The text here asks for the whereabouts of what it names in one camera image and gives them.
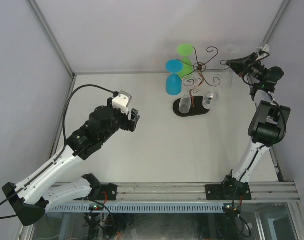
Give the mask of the clear wine glass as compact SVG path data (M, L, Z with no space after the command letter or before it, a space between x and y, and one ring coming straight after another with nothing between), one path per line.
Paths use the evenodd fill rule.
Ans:
M205 109L211 110L218 103L219 100L219 86L221 85L221 79L215 76L210 83L209 89L205 92L202 99L202 105Z

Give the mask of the clear flute glass front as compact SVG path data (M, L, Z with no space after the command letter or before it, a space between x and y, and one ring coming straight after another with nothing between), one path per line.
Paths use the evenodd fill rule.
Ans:
M194 94L199 92L199 85L201 79L194 75L187 75L182 79L183 90L185 91L183 97L180 99L178 110L181 114L189 113L194 104Z

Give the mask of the green plastic wine glass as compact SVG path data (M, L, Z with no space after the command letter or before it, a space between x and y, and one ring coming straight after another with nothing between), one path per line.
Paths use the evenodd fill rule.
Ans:
M183 43L177 47L177 53L182 56L181 62L183 65L182 70L178 73L178 75L183 78L184 76L190 74L194 69L192 66L192 62L188 58L194 52L194 47L192 44Z

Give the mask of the clear tall champagne flute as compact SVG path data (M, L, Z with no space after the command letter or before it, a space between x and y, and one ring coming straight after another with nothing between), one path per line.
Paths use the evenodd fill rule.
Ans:
M218 53L218 71L221 80L220 88L222 90L230 90L233 84L234 72L227 66L227 61L232 60L233 57L239 53L240 47L233 44L227 44L219 49Z

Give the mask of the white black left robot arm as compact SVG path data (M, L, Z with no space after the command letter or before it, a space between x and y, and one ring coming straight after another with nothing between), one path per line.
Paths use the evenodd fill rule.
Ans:
M23 226L35 224L49 210L69 201L96 200L101 196L102 184L92 173L59 187L53 184L62 174L100 150L118 130L135 131L140 116L135 109L129 111L131 100L132 96L125 92L109 98L106 106L97 107L88 121L72 133L60 152L23 181L8 182L2 187Z

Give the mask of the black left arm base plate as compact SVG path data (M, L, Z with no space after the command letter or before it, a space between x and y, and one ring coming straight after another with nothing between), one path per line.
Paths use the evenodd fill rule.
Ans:
M88 197L96 201L115 201L117 192L118 186L116 184L103 184L94 188Z

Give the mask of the metal wine glass rack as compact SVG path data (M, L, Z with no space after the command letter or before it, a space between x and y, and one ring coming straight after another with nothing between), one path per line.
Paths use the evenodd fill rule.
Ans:
M179 76L181 77L182 85L187 88L187 93L173 103L173 112L179 117L205 115L210 111L211 103L214 103L219 98L219 94L216 91L211 92L209 97L197 96L203 84L213 88L221 84L219 77L214 77L210 82L203 75L203 72L208 70L207 64L219 54L219 50L215 46L209 46L206 52L209 54L215 52L215 54L207 62L203 63L198 60L197 50L193 45L184 43L177 47L177 53L183 56L180 61L183 69L179 72Z

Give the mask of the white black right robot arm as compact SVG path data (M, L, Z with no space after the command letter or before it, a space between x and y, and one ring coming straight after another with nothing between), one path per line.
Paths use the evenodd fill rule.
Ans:
M252 173L259 161L271 147L280 143L287 133L291 109L279 105L274 95L284 71L277 66L266 68L261 63L269 56L267 50L260 49L247 57L226 61L226 66L242 80L246 77L256 80L254 83L247 83L250 86L251 99L256 106L256 112L248 128L248 146L239 163L221 183L222 195L229 200L248 193Z

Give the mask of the blue plastic wine glass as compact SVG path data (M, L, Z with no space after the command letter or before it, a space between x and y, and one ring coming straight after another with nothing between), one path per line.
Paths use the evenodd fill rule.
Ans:
M177 96L182 91L182 79L178 73L183 69L183 63L178 59L169 60L165 69L170 73L166 79L165 90L171 96Z

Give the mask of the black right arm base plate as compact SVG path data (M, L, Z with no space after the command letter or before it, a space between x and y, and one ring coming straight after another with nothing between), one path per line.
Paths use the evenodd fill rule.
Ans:
M223 200L235 200L241 199L245 201L252 200L250 187L248 184L239 186L222 184L207 184L205 185L206 199L208 201L223 201Z

